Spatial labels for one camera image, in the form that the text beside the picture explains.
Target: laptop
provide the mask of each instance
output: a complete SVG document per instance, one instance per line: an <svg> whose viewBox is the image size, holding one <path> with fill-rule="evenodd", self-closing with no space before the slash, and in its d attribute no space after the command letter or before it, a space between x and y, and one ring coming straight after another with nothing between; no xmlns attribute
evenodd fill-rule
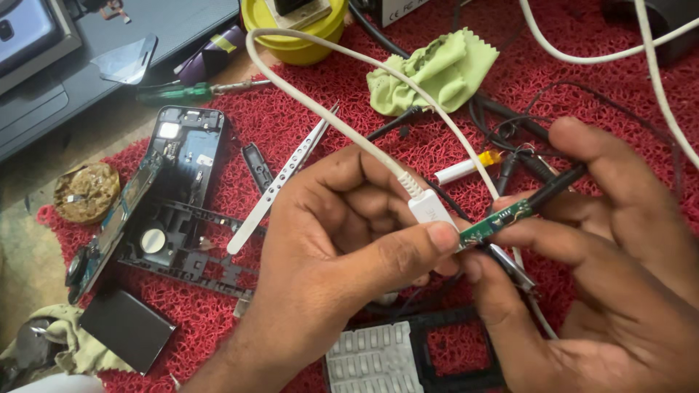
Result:
<svg viewBox="0 0 699 393"><path fill-rule="evenodd" d="M65 2L79 9L74 0ZM0 96L0 162L121 86L100 79L90 60L153 33L152 68L239 15L235 0L124 0L124 11L130 23L100 13L75 15L82 47Z"/></svg>

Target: beige cloth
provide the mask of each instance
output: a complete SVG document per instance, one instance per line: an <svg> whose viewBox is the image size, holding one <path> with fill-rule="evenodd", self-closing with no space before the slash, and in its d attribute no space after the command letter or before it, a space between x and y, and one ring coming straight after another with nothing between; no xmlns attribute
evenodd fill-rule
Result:
<svg viewBox="0 0 699 393"><path fill-rule="evenodd" d="M78 323L82 309L68 304L56 304L44 307L29 316L29 319L57 318L46 329L53 336L60 337L68 343L68 350L56 355L56 365L67 374L95 374L102 370L133 371L133 369L114 352L110 351L90 336ZM13 357L15 341L0 354L0 360Z"/></svg>

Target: cable plug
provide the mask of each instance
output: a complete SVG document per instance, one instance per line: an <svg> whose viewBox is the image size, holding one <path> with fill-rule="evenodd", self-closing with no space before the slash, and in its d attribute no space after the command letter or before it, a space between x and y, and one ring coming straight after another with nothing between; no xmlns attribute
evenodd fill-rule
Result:
<svg viewBox="0 0 699 393"><path fill-rule="evenodd" d="M408 207L420 224L433 221L446 221L453 225L456 231L459 231L459 228L454 224L452 216L449 215L447 209L442 205L442 201L432 189L424 190L419 197L409 200ZM456 252L463 249L464 246L460 245Z"/></svg>

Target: hand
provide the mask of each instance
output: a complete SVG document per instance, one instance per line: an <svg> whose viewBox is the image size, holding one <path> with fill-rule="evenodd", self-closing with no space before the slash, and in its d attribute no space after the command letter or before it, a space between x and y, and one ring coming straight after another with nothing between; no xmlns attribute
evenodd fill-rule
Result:
<svg viewBox="0 0 699 393"><path fill-rule="evenodd" d="M669 191L622 141L572 118L554 147L588 164L605 196L565 193L493 237L572 267L578 300L545 341L510 280L466 264L507 386L527 392L697 392L699 251ZM502 198L496 209L531 193Z"/></svg>
<svg viewBox="0 0 699 393"><path fill-rule="evenodd" d="M290 179L272 205L250 308L186 387L278 391L322 357L369 301L426 283L421 277L438 265L453 274L457 231L446 222L418 225L409 199L395 176L355 145Z"/></svg>

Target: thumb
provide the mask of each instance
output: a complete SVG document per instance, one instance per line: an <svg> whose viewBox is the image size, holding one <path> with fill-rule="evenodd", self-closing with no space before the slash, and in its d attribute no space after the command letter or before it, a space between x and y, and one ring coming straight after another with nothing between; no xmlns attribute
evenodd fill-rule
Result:
<svg viewBox="0 0 699 393"><path fill-rule="evenodd" d="M339 259L338 268L362 306L434 269L459 245L448 222L428 222L387 234Z"/></svg>
<svg viewBox="0 0 699 393"><path fill-rule="evenodd" d="M550 380L544 375L553 370L549 347L531 320L529 311L507 274L492 258L474 253L465 262L466 276L473 285L478 314L490 335L503 367L507 386L532 387L532 376L541 383ZM550 392L541 387L536 392Z"/></svg>

